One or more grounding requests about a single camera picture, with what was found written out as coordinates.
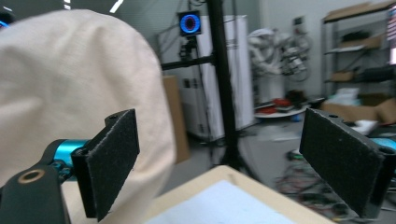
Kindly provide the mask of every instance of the white fabric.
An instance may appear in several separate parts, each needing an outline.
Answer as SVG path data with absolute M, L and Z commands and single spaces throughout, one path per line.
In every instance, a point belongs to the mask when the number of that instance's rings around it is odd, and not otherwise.
M 141 153 L 102 223 L 138 223 L 175 159 L 161 69 L 144 38 L 110 16 L 58 11 L 0 31 L 0 59 L 0 186 L 53 140 L 93 138 L 105 117 L 135 108 Z M 95 223 L 77 183 L 63 189 L 72 222 Z

